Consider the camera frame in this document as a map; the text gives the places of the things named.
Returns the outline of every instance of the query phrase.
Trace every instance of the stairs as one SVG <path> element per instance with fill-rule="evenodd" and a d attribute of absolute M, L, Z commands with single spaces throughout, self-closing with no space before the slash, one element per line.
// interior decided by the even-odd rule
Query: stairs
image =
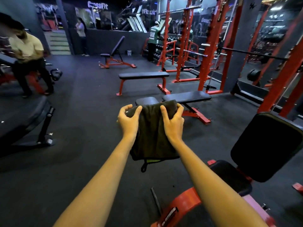
<path fill-rule="evenodd" d="M 44 32 L 52 55 L 71 55 L 64 30 Z"/>

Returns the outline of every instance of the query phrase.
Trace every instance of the finger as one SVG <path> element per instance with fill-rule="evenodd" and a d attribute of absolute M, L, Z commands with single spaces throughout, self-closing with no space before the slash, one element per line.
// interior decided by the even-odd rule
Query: finger
<path fill-rule="evenodd" d="M 120 109 L 120 112 L 119 112 L 119 115 L 118 115 L 118 116 L 123 116 L 123 115 L 125 115 L 125 111 L 128 110 L 128 109 L 130 109 L 130 108 L 132 108 L 132 104 L 129 104 L 129 105 L 126 105 L 126 106 L 122 107 L 122 108 Z"/>
<path fill-rule="evenodd" d="M 169 121 L 169 115 L 167 114 L 167 110 L 166 110 L 165 106 L 161 105 L 160 109 L 161 109 L 161 113 L 162 113 L 162 116 L 163 116 L 163 121 L 168 122 Z"/>
<path fill-rule="evenodd" d="M 174 115 L 174 117 L 175 116 L 182 117 L 184 107 L 179 103 L 177 104 L 177 107 L 178 107 L 178 110 L 177 110 L 176 114 Z"/>
<path fill-rule="evenodd" d="M 141 111 L 142 111 L 142 106 L 137 107 L 133 117 L 136 117 L 138 119 Z"/>

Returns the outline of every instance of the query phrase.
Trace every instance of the towel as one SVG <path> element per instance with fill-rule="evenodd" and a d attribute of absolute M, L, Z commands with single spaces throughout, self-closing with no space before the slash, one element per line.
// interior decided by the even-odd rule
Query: towel
<path fill-rule="evenodd" d="M 169 119 L 172 119 L 177 112 L 175 100 L 144 105 L 139 116 L 139 128 L 130 154 L 135 161 L 144 160 L 141 172 L 146 171 L 148 164 L 179 158 L 178 153 L 166 137 L 161 105 L 166 107 Z M 129 109 L 126 116 L 133 117 L 137 107 Z"/>

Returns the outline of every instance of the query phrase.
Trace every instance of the yellow shirt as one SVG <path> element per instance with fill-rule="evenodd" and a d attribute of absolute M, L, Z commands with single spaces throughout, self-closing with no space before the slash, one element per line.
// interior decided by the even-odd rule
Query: yellow shirt
<path fill-rule="evenodd" d="M 44 50 L 38 38 L 28 33 L 26 33 L 26 35 L 27 38 L 25 40 L 19 39 L 16 35 L 9 38 L 9 43 L 13 50 L 20 50 L 24 58 L 37 55 L 36 50 Z"/>

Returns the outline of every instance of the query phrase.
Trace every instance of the rubber floor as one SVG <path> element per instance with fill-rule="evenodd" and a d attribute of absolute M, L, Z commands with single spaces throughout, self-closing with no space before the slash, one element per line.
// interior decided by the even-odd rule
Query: rubber floor
<path fill-rule="evenodd" d="M 56 145 L 0 158 L 1 226 L 52 226 L 121 139 L 116 124 L 119 109 L 142 97 L 154 96 L 161 100 L 163 93 L 157 88 L 161 79 L 127 80 L 122 96 L 116 96 L 119 73 L 159 71 L 160 67 L 141 57 L 126 57 L 127 62 L 138 68 L 100 69 L 100 60 L 100 57 L 82 56 L 48 58 L 54 68 L 64 73 L 55 84 L 55 94 L 49 97 L 56 108 L 49 127 Z M 183 73 L 181 77 L 194 76 Z M 167 78 L 167 88 L 172 93 L 198 88 L 196 81 L 172 84 L 170 81 L 174 78 L 174 73 Z M 6 108 L 5 112 L 30 100 L 21 99 L 20 94 L 17 84 L 0 86 L 0 105 Z M 195 118 L 186 117 L 185 143 L 204 162 L 222 159 L 232 163 L 230 150 L 257 107 L 230 94 L 216 95 L 210 101 L 192 105 L 212 118 L 212 123 L 205 126 Z M 38 134 L 40 127 L 29 135 Z M 252 142 L 258 142 L 258 134 Z M 143 161 L 133 161 L 129 156 L 106 226 L 150 226 L 158 218 L 151 187 L 165 208 L 193 186 L 180 159 L 149 165 L 145 173 L 140 171 L 142 164 Z M 291 187 L 295 182 L 303 183 L 302 169 L 301 151 L 269 181 L 253 183 L 252 196 L 271 209 L 269 214 L 279 227 L 303 226 L 303 197 Z M 203 206 L 199 206 L 187 214 L 179 226 L 213 224 Z"/>

